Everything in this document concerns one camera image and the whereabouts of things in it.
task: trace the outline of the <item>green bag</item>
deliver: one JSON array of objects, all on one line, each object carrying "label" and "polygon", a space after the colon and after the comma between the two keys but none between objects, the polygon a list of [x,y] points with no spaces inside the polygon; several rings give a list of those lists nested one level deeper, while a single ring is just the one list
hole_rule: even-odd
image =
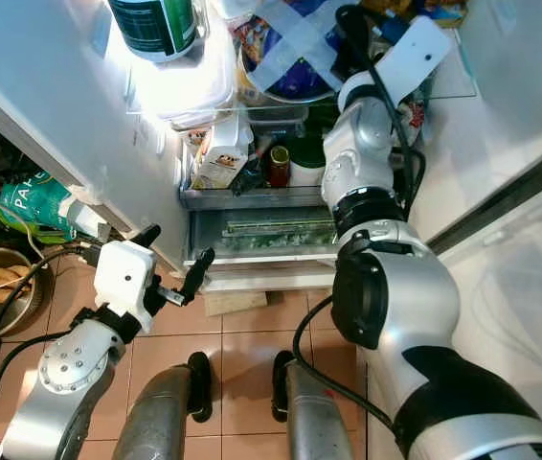
[{"label": "green bag", "polygon": [[[14,211],[27,222],[48,225],[64,233],[66,241],[72,241],[76,229],[58,214],[60,203],[71,196],[58,181],[47,172],[39,172],[17,184],[5,184],[1,189],[0,203]],[[16,222],[8,213],[1,212],[9,222]]]}]

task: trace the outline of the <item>green can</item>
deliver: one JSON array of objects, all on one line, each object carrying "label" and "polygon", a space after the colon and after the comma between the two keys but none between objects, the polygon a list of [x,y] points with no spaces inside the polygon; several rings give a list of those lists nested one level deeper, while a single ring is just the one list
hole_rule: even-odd
[{"label": "green can", "polygon": [[109,0],[109,6],[126,46],[140,58],[166,62],[194,44],[191,0]]}]

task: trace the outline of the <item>tiled floor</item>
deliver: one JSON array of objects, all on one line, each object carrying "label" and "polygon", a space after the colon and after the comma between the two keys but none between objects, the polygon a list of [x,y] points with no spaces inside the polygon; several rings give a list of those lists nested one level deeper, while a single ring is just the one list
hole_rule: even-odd
[{"label": "tiled floor", "polygon": [[[1,356],[21,342],[45,332],[63,331],[82,307],[94,306],[94,269],[73,257],[53,265],[54,296],[29,328],[8,337]],[[164,276],[165,286],[179,283]],[[154,320],[150,334],[139,335],[118,366],[116,377],[97,404],[81,460],[111,458],[128,408],[156,373],[183,363],[195,351],[210,358],[214,373],[214,414],[205,424],[189,418],[186,460],[257,458],[288,459],[285,424],[271,416],[271,369],[276,353],[291,347],[298,323],[309,308],[327,295],[320,291],[273,292],[269,306],[223,316],[206,317],[202,298],[184,309],[166,306]],[[304,354],[316,367],[355,388],[355,349],[332,326],[329,309],[315,318],[305,331]],[[27,382],[42,352],[42,345],[19,356],[4,376],[0,391],[0,437],[26,394]],[[351,403],[338,399],[356,458],[362,459],[362,443],[356,430],[362,415]]]}]

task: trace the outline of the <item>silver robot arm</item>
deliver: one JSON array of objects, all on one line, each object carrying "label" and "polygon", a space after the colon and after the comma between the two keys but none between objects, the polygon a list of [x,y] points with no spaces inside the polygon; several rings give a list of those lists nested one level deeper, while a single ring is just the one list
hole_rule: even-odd
[{"label": "silver robot arm", "polygon": [[453,350],[458,290],[396,204],[386,108],[362,96],[372,91],[347,91],[324,143],[323,197],[340,237],[331,316],[365,351],[403,456],[542,458],[535,411],[507,382]]},{"label": "silver robot arm", "polygon": [[201,254],[179,291],[166,289],[154,275],[156,256],[147,249],[159,233],[152,226],[132,241],[102,247],[94,281],[100,307],[84,309],[77,326],[39,360],[33,389],[8,426],[0,458],[78,458],[92,411],[111,384],[125,345],[141,329],[149,332],[166,302],[182,307],[192,300],[215,254],[212,249]]}]

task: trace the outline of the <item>black wheel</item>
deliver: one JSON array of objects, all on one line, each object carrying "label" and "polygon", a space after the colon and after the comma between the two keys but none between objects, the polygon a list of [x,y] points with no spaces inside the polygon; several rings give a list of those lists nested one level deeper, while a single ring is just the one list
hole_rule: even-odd
[{"label": "black wheel", "polygon": [[271,414],[280,423],[288,420],[288,393],[286,391],[286,364],[294,359],[292,353],[283,350],[273,361],[273,400]]},{"label": "black wheel", "polygon": [[196,352],[188,358],[192,371],[191,395],[188,399],[188,413],[195,422],[202,424],[212,416],[212,367],[203,352]]}]

